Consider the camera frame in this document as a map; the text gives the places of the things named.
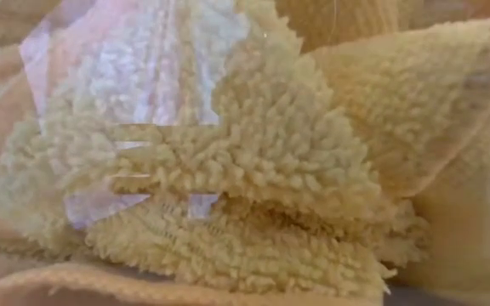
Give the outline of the clear plastic bin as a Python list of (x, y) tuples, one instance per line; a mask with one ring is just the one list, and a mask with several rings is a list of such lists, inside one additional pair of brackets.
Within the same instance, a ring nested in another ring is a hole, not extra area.
[(77, 10), (0, 42), (0, 306), (490, 306), (490, 0)]

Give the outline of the yellow microfiber towel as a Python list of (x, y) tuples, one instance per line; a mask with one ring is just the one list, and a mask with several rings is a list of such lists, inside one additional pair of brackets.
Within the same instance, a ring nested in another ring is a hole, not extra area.
[(141, 280), (113, 269), (43, 265), (0, 257), (0, 306), (384, 306), (383, 299), (309, 293), (238, 294), (165, 281)]
[(6, 249), (354, 298), (424, 258), (274, 3), (99, 0), (37, 46), (0, 47)]
[(490, 18), (490, 0), (274, 0), (302, 39), (301, 51), (416, 30), (438, 23)]
[(318, 48), (383, 187), (430, 223), (413, 286), (490, 306), (490, 18)]

